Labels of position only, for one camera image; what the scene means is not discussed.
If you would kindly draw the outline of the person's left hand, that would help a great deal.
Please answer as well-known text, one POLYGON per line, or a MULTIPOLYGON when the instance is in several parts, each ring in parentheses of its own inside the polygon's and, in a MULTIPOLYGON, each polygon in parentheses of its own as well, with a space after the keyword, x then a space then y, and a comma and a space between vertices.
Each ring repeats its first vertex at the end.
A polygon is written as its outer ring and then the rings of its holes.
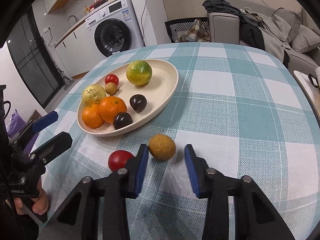
MULTIPOLYGON (((45 190, 42 187, 42 179, 39 179, 37 184, 37 189, 39 190, 39 196, 37 198, 33 198, 32 201, 34 202, 32 210, 34 213, 38 215, 43 215, 47 212, 49 207, 49 199, 45 190)), ((14 198, 14 203, 16 207, 16 211, 19 215, 26 215, 27 213, 24 210, 24 204, 21 198, 14 198)))

